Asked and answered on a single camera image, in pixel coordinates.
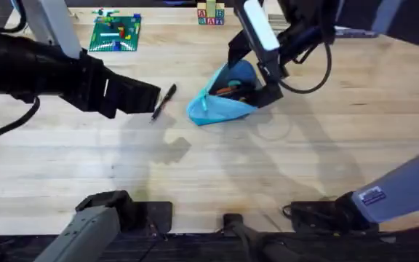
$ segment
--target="toy block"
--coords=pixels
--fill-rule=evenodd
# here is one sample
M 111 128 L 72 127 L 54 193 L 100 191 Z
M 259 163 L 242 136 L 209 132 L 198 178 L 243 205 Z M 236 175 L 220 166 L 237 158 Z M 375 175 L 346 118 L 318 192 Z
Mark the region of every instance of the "toy block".
M 226 7 L 226 5 L 224 3 L 216 3 L 216 9 L 224 10 L 224 7 Z
M 207 24 L 207 18 L 206 17 L 199 17 L 198 18 L 198 24 L 199 25 L 206 25 Z
M 207 11 L 205 9 L 198 9 L 198 17 L 206 17 Z
M 224 25 L 224 18 L 216 17 L 216 25 Z
M 207 3 L 197 3 L 196 4 L 196 13 L 198 17 L 206 17 L 207 16 Z
M 216 9 L 216 18 L 224 17 L 224 9 Z
M 216 17 L 216 0 L 207 0 L 207 17 Z

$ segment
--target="wooden tabletop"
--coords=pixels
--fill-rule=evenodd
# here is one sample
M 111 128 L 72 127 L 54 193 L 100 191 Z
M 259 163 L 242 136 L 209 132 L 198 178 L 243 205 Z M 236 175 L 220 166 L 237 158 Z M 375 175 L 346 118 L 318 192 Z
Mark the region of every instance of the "wooden tabletop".
M 72 9 L 83 47 L 92 10 Z M 138 51 L 91 55 L 163 93 L 176 83 L 176 95 L 153 124 L 150 114 L 110 120 L 41 97 L 29 123 L 0 137 L 0 234 L 57 234 L 83 198 L 114 189 L 174 203 L 173 232 L 215 231 L 224 213 L 260 231 L 291 231 L 281 206 L 334 199 L 419 153 L 419 47 L 384 36 L 337 40 L 323 89 L 284 92 L 244 120 L 197 127 L 185 107 L 226 61 L 239 21 L 230 9 L 222 27 L 197 25 L 190 8 L 120 9 L 132 13 L 143 16 Z M 288 66 L 288 82 L 312 87 L 325 63 L 318 48 L 305 65 Z M 0 126 L 28 107 L 0 95 Z M 419 213 L 383 229 L 415 224 Z

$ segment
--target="blue pouch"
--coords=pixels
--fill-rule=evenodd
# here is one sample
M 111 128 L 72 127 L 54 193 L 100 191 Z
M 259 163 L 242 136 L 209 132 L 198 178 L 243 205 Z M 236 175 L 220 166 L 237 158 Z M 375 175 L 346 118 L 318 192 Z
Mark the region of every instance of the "blue pouch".
M 227 64 L 223 65 L 216 70 L 207 85 L 188 104 L 188 117 L 195 124 L 203 125 L 238 119 L 251 114 L 258 107 L 237 100 L 210 95 L 210 90 L 213 87 L 227 87 L 228 83 L 232 81 L 255 84 L 257 80 L 255 70 L 245 60 L 239 61 L 231 69 L 228 68 Z

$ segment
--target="black bracket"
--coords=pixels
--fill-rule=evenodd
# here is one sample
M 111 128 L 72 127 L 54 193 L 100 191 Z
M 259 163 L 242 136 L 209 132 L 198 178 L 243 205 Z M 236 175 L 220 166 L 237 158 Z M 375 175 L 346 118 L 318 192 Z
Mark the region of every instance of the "black bracket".
M 292 202 L 283 213 L 297 233 L 369 235 L 379 232 L 379 225 L 367 221 L 351 202 L 351 192 L 335 201 Z
M 122 232 L 155 236 L 171 230 L 171 202 L 133 202 L 127 191 L 110 191 L 88 196 L 76 212 L 97 206 L 116 208 Z

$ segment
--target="pen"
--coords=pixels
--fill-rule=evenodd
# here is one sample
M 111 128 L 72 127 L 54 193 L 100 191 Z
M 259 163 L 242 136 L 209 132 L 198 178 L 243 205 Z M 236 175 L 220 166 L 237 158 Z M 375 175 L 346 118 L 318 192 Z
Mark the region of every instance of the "pen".
M 173 84 L 171 88 L 169 88 L 169 91 L 167 91 L 167 94 L 164 96 L 163 100 L 159 104 L 158 108 L 153 112 L 153 115 L 151 116 L 151 122 L 155 121 L 161 111 L 163 110 L 164 106 L 166 105 L 167 101 L 171 100 L 171 97 L 175 94 L 175 91 L 177 90 L 177 86 Z

